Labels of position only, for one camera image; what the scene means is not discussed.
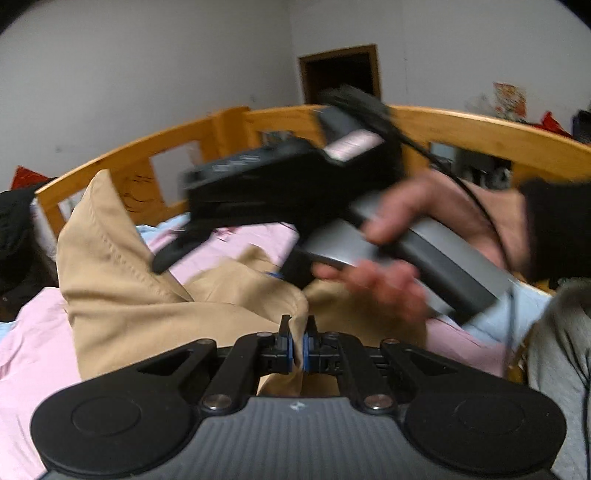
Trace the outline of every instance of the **doorway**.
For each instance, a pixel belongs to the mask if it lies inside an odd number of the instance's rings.
[[[343,83],[381,99],[376,45],[341,48],[300,57],[306,103],[320,103],[319,93]]]

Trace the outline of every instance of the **pink bedsheet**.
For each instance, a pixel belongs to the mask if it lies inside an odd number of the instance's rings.
[[[173,236],[173,231],[163,232],[148,246],[156,251]],[[279,223],[220,229],[171,271],[184,283],[223,257],[237,257],[250,244],[279,264],[295,239],[296,233]],[[64,305],[59,289],[45,288],[22,308],[17,324],[0,342],[0,480],[32,480],[44,473],[30,436],[31,416],[49,395],[80,381]],[[480,342],[437,319],[429,320],[427,330],[427,348],[432,352],[500,373],[500,343]]]
[[[173,238],[174,231],[164,231],[149,241],[148,247],[158,251]],[[295,230],[283,223],[218,229],[205,244],[173,266],[171,272],[184,283],[195,273],[215,267],[224,257],[238,257],[250,244],[261,247],[275,265],[280,265],[296,239]],[[477,340],[444,320],[427,322],[427,349],[494,375],[502,373],[503,344]]]
[[[31,480],[45,469],[29,426],[37,406],[80,381],[72,330],[58,288],[44,288],[0,343],[0,479]]]

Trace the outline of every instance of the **hand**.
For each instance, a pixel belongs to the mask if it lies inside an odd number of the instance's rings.
[[[516,190],[492,192],[469,184],[492,216],[511,265],[504,265],[490,224],[478,207],[451,179],[429,170],[388,190],[376,216],[363,226],[368,241],[383,245],[395,240],[419,217],[431,216],[456,232],[494,264],[523,271],[529,262],[525,200]],[[352,292],[371,294],[409,322],[430,316],[423,288],[416,282],[418,270],[404,261],[382,268],[370,261],[338,271],[316,264],[314,275],[340,280]]]

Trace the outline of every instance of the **label sticker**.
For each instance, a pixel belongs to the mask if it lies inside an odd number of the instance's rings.
[[[384,139],[378,134],[368,130],[355,130],[332,142],[324,151],[333,160],[346,163],[382,143],[384,143]]]

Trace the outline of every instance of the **beige cloth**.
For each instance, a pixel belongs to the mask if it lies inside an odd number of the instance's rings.
[[[92,378],[197,338],[229,346],[252,332],[278,329],[289,314],[301,359],[309,313],[319,331],[358,336],[366,345],[395,337],[424,346],[424,325],[408,325],[340,284],[315,281],[303,292],[267,275],[275,270],[257,247],[227,260],[185,286],[150,271],[152,254],[123,206],[109,172],[99,172],[62,230],[57,248],[60,290],[74,332],[82,378]],[[266,393],[333,394],[332,379],[272,375]]]

